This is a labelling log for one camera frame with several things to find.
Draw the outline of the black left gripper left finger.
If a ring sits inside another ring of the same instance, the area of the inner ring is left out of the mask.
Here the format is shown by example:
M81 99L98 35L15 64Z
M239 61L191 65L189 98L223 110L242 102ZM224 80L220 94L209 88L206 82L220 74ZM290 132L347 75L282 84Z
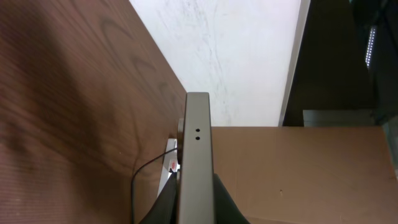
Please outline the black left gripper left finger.
M177 174L173 173L140 224L176 224L177 201Z

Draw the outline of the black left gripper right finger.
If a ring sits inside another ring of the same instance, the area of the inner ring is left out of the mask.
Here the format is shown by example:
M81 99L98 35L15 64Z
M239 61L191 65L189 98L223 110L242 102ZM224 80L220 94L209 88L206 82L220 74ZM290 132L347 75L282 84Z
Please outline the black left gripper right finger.
M213 174L217 224L249 224L217 174Z

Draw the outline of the white power strip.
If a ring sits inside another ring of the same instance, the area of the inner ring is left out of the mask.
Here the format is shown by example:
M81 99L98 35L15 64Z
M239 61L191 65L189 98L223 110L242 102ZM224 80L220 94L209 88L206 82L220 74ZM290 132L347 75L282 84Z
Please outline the white power strip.
M165 152L166 155L162 160L162 172L157 195L160 195L171 174L180 168L177 159L177 139L168 139Z

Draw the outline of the brown cardboard sheet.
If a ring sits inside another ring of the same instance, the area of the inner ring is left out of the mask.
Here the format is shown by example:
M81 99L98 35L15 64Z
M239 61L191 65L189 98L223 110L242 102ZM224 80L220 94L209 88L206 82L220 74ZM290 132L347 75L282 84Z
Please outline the brown cardboard sheet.
M379 127L214 128L215 172L251 223L396 223Z

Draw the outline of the white ceiling light strip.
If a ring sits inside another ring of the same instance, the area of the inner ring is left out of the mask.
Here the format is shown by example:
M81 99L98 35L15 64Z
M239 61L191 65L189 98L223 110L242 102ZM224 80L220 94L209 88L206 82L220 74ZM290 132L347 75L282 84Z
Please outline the white ceiling light strip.
M371 60L373 56L373 48L375 46L375 40L376 40L376 34L377 34L377 27L376 26L371 26L369 30L369 35L368 35L368 42L366 46L366 54L365 54L365 62L367 68L370 68L371 65Z

